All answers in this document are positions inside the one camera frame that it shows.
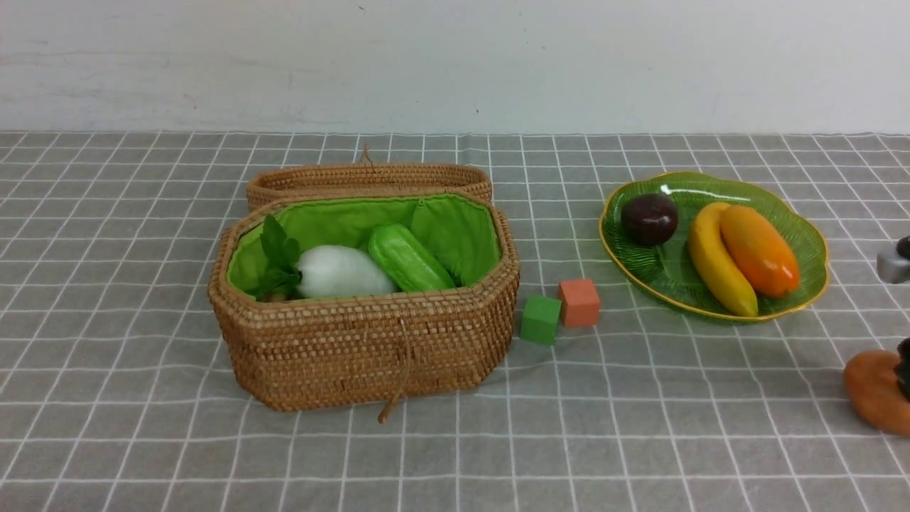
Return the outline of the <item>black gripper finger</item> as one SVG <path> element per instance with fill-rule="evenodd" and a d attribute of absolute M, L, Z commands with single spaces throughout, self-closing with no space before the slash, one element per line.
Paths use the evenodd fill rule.
<path fill-rule="evenodd" d="M 900 389 L 901 394 L 907 400 L 910 399 L 910 387 L 909 387 L 909 362 L 910 362 L 910 338 L 906 338 L 901 341 L 897 346 L 898 354 L 898 363 L 894 367 L 894 375 L 896 376 L 897 386 Z"/>

